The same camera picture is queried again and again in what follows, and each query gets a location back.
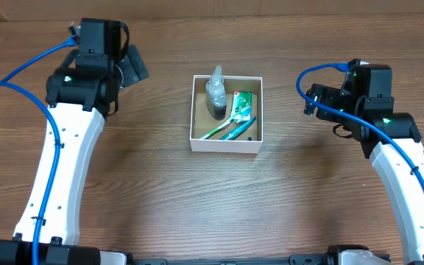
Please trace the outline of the green toothbrush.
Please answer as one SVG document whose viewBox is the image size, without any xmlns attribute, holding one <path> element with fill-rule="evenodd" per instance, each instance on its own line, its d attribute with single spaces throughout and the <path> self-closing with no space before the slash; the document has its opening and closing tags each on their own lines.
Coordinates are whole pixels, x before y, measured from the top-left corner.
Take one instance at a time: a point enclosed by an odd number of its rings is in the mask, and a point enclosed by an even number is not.
<svg viewBox="0 0 424 265">
<path fill-rule="evenodd" d="M 252 108 L 251 107 L 237 108 L 236 109 L 236 112 L 233 115 L 231 115 L 229 117 L 229 119 L 227 119 L 224 123 L 222 123 L 218 127 L 214 128 L 213 130 L 211 130 L 210 132 L 208 132 L 204 136 L 202 136 L 200 138 L 200 140 L 209 139 L 211 136 L 215 135 L 218 131 L 223 130 L 226 127 L 228 127 L 233 121 L 235 121 L 237 119 L 238 116 L 240 116 L 240 117 L 246 116 L 248 114 L 251 114 L 251 112 L 252 112 Z"/>
</svg>

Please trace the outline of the green soap packet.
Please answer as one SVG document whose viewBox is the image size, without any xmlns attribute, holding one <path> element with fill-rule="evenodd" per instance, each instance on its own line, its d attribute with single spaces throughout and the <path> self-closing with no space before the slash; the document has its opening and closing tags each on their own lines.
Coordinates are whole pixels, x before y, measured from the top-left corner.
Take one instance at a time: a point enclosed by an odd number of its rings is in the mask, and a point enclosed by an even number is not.
<svg viewBox="0 0 424 265">
<path fill-rule="evenodd" d="M 235 122 L 242 123 L 251 119 L 253 97 L 252 92 L 234 92 L 230 115 Z"/>
</svg>

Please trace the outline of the clear plastic bottle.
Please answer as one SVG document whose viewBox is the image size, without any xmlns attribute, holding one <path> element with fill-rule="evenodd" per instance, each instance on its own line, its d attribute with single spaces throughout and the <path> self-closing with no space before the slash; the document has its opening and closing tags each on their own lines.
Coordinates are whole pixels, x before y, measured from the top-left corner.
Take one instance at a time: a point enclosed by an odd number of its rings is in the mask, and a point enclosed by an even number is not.
<svg viewBox="0 0 424 265">
<path fill-rule="evenodd" d="M 216 120 L 225 117 L 227 109 L 227 94 L 224 86 L 222 67 L 217 66 L 205 85 L 206 105 L 209 113 Z"/>
</svg>

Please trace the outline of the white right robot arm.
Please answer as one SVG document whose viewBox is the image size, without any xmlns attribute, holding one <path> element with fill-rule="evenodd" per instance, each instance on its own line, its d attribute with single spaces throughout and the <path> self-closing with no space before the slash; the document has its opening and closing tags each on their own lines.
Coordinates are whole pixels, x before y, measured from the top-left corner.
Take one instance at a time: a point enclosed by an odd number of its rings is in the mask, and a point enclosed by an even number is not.
<svg viewBox="0 0 424 265">
<path fill-rule="evenodd" d="M 320 67 L 304 70 L 296 81 L 304 114 L 333 122 L 361 144 L 389 197 L 404 263 L 424 264 L 424 147 L 412 115 L 394 111 L 391 67 L 360 59 L 324 67 L 344 73 L 342 86 L 314 83 L 303 91 L 303 77 Z"/>
</svg>

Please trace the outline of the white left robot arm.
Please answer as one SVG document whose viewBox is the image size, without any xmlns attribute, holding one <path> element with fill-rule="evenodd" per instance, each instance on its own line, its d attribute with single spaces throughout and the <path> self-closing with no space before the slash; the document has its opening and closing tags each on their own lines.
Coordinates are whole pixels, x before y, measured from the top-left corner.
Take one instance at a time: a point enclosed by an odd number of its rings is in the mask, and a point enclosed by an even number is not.
<svg viewBox="0 0 424 265">
<path fill-rule="evenodd" d="M 47 120 L 32 192 L 0 264 L 131 264 L 128 252 L 82 247 L 80 205 L 89 163 L 119 92 L 149 73 L 121 21 L 84 18 L 69 27 L 68 54 L 36 105 Z"/>
</svg>

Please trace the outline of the teal toothpaste tube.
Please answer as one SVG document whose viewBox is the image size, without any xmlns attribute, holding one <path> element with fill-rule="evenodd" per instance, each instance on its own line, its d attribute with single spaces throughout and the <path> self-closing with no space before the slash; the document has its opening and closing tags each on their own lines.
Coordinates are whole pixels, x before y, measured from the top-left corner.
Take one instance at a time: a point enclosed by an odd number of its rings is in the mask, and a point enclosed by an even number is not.
<svg viewBox="0 0 424 265">
<path fill-rule="evenodd" d="M 253 119 L 244 122 L 243 124 L 237 126 L 235 129 L 231 130 L 228 134 L 222 136 L 220 140 L 233 141 L 237 139 L 241 134 L 247 131 L 256 122 L 256 120 L 257 118 L 254 117 Z"/>
</svg>

